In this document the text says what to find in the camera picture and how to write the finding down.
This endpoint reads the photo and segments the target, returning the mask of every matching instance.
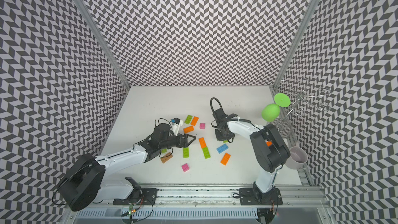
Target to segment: gray mug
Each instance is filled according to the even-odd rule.
[[[290,157],[286,160],[286,166],[291,169],[300,169],[308,160],[307,153],[300,147],[290,148]]]

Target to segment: wall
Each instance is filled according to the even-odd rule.
[[[283,92],[331,89],[330,111],[302,105],[291,121],[342,223],[397,220],[397,9],[398,0],[321,0],[286,73]]]
[[[126,89],[71,0],[0,6],[0,222],[55,222],[55,184],[99,152]]]
[[[269,85],[310,0],[84,0],[131,85]]]

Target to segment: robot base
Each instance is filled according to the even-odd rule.
[[[283,205],[281,192],[274,188],[267,193],[262,193],[258,189],[241,188],[239,189],[240,204],[242,206],[249,205]]]
[[[158,193],[158,189],[141,189],[142,195],[144,197],[144,201],[142,205],[155,205],[156,196]],[[135,204],[140,199],[140,197],[128,197],[127,199],[114,199],[113,205],[128,205],[128,204]]]

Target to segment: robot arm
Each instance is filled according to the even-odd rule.
[[[72,211],[87,207],[94,199],[125,199],[130,194],[139,196],[141,188],[132,178],[126,178],[127,183],[107,184],[102,181],[122,169],[151,161],[160,155],[162,149],[188,147],[196,137],[178,134],[180,126],[182,121],[174,118],[170,125],[161,123],[156,126],[151,135],[131,149],[106,156],[82,155],[60,180],[57,191]]]
[[[220,108],[214,110],[212,101],[216,100]],[[260,164],[259,176],[253,183],[253,192],[257,202],[266,202],[271,190],[274,189],[274,181],[279,170],[290,157],[290,151],[283,141],[278,129],[272,125],[254,125],[251,121],[241,119],[236,114],[226,115],[221,103],[216,98],[210,100],[213,117],[217,123],[215,127],[218,141],[234,139],[239,134],[251,141],[257,162]]]

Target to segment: white table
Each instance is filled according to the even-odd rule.
[[[159,158],[132,166],[113,175],[115,179],[132,177],[139,183],[189,183],[189,184],[251,184],[261,169],[256,161],[250,140],[239,135],[233,143],[227,143],[226,152],[231,155],[226,166],[220,163],[224,153],[215,138],[211,122],[210,98],[216,97],[226,114],[236,113],[255,124],[266,125],[261,117],[262,109],[273,103],[269,87],[132,87],[113,126],[102,155],[131,148],[152,133],[154,120],[158,118],[185,120],[187,115],[197,116],[195,140],[189,146],[189,158],[183,158],[182,148],[174,148],[173,157],[166,163]],[[204,130],[199,128],[205,123]],[[204,137],[211,158],[204,159],[199,138]],[[188,163],[190,170],[183,172],[181,166]],[[284,166],[275,179],[278,185],[301,185],[296,170]]]

